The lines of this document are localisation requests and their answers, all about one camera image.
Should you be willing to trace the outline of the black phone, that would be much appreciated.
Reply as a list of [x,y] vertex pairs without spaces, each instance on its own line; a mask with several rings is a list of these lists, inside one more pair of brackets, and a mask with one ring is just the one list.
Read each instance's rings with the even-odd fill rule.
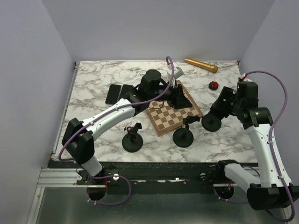
[[124,98],[126,94],[130,93],[133,90],[133,85],[124,84],[121,88],[119,99]]
[[111,84],[109,86],[105,103],[107,105],[114,105],[118,101],[120,91],[121,91],[121,85]]

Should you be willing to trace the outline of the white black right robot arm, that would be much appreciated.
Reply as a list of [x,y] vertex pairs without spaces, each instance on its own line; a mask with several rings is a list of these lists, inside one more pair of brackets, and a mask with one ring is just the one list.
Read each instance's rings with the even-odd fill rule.
[[260,178],[246,171],[235,160],[219,161],[215,178],[221,183],[229,179],[241,187],[254,210],[286,208],[299,197],[281,161],[273,132],[274,122],[266,107],[258,106],[258,85],[240,81],[236,90],[223,87],[202,126],[211,132],[221,128],[221,121],[236,116],[243,125],[255,150]]

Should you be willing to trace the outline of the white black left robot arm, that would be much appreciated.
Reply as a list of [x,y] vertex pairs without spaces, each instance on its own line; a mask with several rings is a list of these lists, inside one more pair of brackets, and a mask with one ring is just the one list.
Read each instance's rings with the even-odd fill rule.
[[192,106],[184,96],[182,85],[176,83],[182,75],[183,71],[176,67],[168,73],[169,80],[165,82],[159,71],[148,70],[141,82],[110,108],[83,121],[77,118],[69,121],[62,139],[63,149],[88,172],[91,183],[103,181],[103,167],[94,155],[94,141],[104,132],[143,112],[152,101],[166,101],[174,109]]

